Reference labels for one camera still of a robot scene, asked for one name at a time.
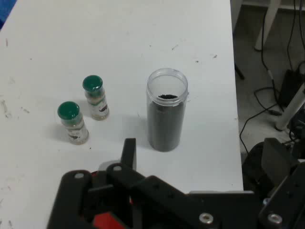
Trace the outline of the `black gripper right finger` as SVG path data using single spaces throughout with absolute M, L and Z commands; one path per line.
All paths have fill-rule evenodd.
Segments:
M 261 229 L 305 227 L 305 164 L 289 154 L 276 138 L 250 150 L 242 165 L 244 190 L 259 197 Z

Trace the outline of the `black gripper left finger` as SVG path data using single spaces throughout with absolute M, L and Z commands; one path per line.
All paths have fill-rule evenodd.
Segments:
M 119 162 L 105 170 L 64 174 L 47 227 L 99 229 L 100 216 L 110 214 L 129 229 L 217 229 L 220 218 L 203 202 L 155 176 L 133 169 L 136 140 L 124 141 Z

